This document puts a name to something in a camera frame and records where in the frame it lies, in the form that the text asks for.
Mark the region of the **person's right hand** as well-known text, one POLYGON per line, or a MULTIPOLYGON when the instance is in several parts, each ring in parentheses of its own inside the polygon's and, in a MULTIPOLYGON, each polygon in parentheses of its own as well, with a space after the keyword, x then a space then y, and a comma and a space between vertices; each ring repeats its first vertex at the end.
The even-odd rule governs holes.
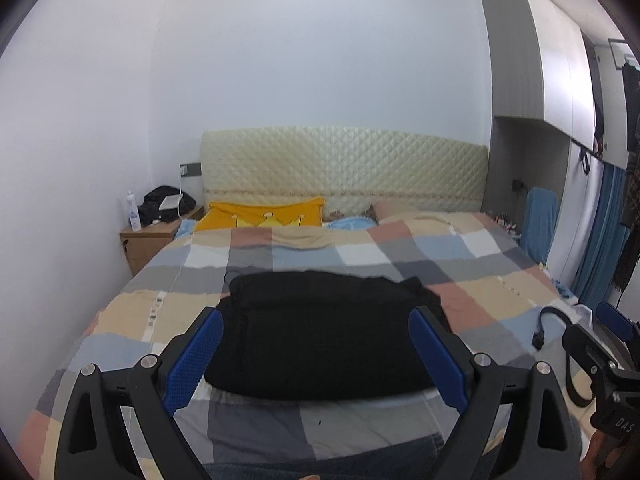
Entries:
POLYGON ((613 440, 596 430, 589 441, 588 451, 580 462, 582 478, 638 479, 639 434, 636 432, 625 444, 613 448, 613 440))

